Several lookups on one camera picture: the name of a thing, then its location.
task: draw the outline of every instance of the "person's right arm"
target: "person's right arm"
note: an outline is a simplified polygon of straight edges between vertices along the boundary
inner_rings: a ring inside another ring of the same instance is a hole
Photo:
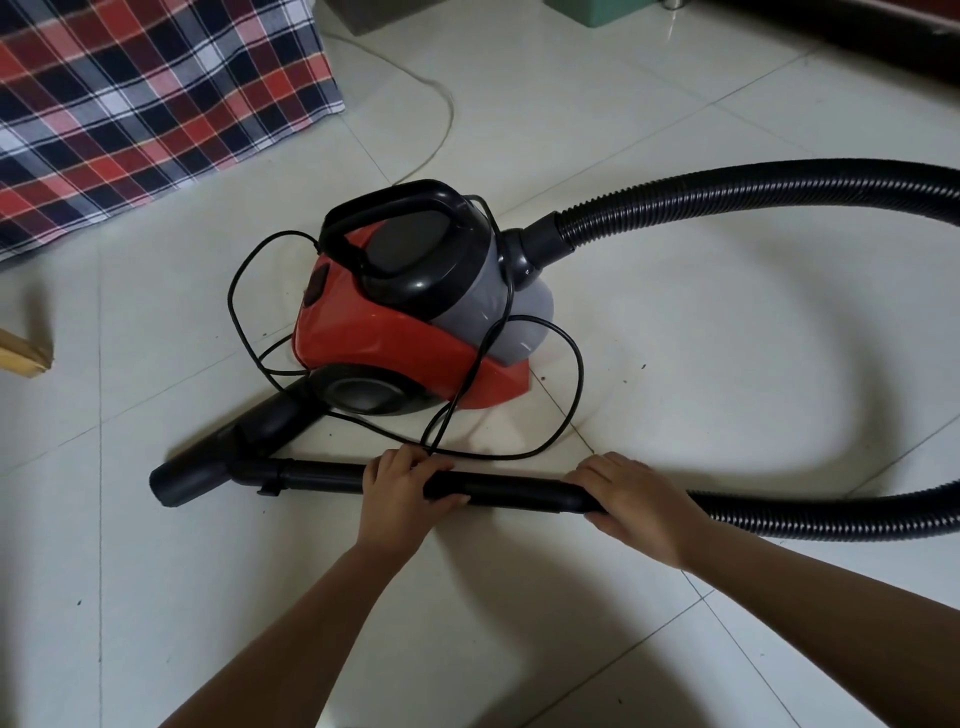
[[[696,574],[891,726],[960,725],[960,612],[711,520],[649,467],[609,452],[565,480],[604,533]]]

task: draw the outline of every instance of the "red vacuum cleaner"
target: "red vacuum cleaner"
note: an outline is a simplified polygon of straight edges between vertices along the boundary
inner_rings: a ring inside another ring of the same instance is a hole
[[[272,455],[321,417],[405,438],[363,419],[441,406],[420,438],[430,451],[516,460],[549,448],[583,389],[583,358],[554,324],[540,272],[586,243],[619,232],[733,210],[774,206],[866,206],[960,225],[960,172],[878,159],[779,161],[697,172],[630,187],[501,231],[486,203],[433,180],[399,184],[332,209],[319,238],[283,231],[241,265],[228,308],[244,348],[277,393],[157,468],[150,486],[180,506],[233,480],[264,496],[283,490],[361,493],[362,465]],[[294,333],[302,370],[267,368],[233,310],[251,260],[283,235],[299,235],[318,259]],[[524,394],[529,355],[548,331],[577,359],[576,394],[560,428],[529,452],[489,455],[440,447],[459,408],[496,406]],[[299,375],[283,387],[276,376]],[[601,510],[559,480],[437,473],[424,495],[471,496],[473,505],[586,513]],[[919,538],[960,530],[960,481],[903,496],[847,500],[773,499],[691,493],[713,518],[765,536],[834,541]]]

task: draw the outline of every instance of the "forearm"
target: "forearm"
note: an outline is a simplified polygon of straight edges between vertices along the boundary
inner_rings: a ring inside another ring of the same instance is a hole
[[[313,728],[397,564],[352,548],[162,728]]]
[[[960,724],[960,612],[724,524],[685,567],[890,725]]]

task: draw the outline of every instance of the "tile floor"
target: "tile floor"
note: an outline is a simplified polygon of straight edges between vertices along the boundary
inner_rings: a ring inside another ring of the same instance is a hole
[[[538,0],[449,0],[364,42],[450,88],[453,133],[420,175],[487,196],[506,226],[725,164],[960,166],[955,89],[704,0],[597,31]],[[0,705],[16,725],[158,724],[350,544],[353,497],[224,487],[166,510],[147,489],[170,449],[267,394],[224,303],[250,247],[317,230],[332,206],[416,167],[443,132],[432,91],[335,40],[329,50],[343,116],[0,272],[0,326],[49,335],[57,355],[38,379],[0,374]],[[787,209],[594,243],[544,274],[587,360],[583,439],[514,467],[562,473],[616,448],[684,484],[739,491],[954,478],[955,237],[894,214]],[[261,346],[289,330],[310,262],[291,241],[250,270],[238,310]],[[462,415],[451,441],[539,442],[573,371],[552,342],[533,366],[542,382],[528,395]],[[362,459],[385,447],[320,423],[290,451]],[[960,607],[960,538],[790,547]],[[322,719],[640,722],[877,725],[708,585],[579,518],[479,509],[441,528],[384,595]]]

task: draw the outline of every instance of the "hand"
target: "hand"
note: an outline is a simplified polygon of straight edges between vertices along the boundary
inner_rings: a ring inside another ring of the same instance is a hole
[[[470,500],[462,495],[433,502],[423,497],[430,476],[451,468],[452,460],[427,456],[411,445],[374,458],[363,473],[356,547],[386,558],[397,569],[406,564],[437,522]]]
[[[619,452],[592,455],[564,477],[607,513],[587,513],[597,528],[668,566],[682,568],[714,522],[657,471]]]

